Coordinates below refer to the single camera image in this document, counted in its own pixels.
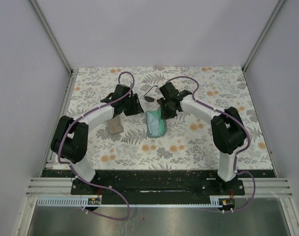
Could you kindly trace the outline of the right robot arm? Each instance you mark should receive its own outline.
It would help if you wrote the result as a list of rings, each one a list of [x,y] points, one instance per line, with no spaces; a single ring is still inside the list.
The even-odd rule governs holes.
[[[223,195],[228,194],[234,188],[232,179],[237,175],[235,156],[247,138],[238,111],[233,107],[214,108],[197,100],[187,90],[179,91],[171,82],[159,90],[163,96],[158,100],[163,118],[174,118],[178,113],[186,112],[211,126],[213,143],[219,150],[217,174],[221,179],[216,182],[216,189]]]

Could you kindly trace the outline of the grey-blue glasses case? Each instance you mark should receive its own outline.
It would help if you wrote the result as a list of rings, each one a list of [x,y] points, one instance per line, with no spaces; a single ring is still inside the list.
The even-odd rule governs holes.
[[[156,111],[146,111],[147,135],[149,138],[159,138],[167,132],[167,122],[161,116],[162,109],[159,107]]]

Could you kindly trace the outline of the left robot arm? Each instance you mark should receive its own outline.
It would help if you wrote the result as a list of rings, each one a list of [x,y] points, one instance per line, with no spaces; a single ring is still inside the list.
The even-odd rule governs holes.
[[[143,113],[138,94],[126,85],[118,84],[115,91],[86,113],[72,118],[62,116],[51,141],[51,151],[57,154],[58,161],[65,159],[82,182],[82,189],[88,194],[98,191],[99,183],[93,179],[95,170],[89,163],[86,153],[89,133],[98,125],[124,113],[133,116]]]

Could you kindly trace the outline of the black aviator sunglasses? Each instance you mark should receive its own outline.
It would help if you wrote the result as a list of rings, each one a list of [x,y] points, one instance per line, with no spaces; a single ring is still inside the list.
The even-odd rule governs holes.
[[[153,85],[144,95],[143,98],[146,102],[152,103],[155,102],[157,99],[154,98],[153,96],[149,96],[148,94],[155,88],[157,88],[158,85]]]

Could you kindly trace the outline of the brown glasses case green lining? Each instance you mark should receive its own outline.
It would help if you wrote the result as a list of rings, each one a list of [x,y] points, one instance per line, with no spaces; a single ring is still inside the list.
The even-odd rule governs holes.
[[[110,135],[117,135],[123,132],[123,126],[119,116],[108,120],[107,126]]]

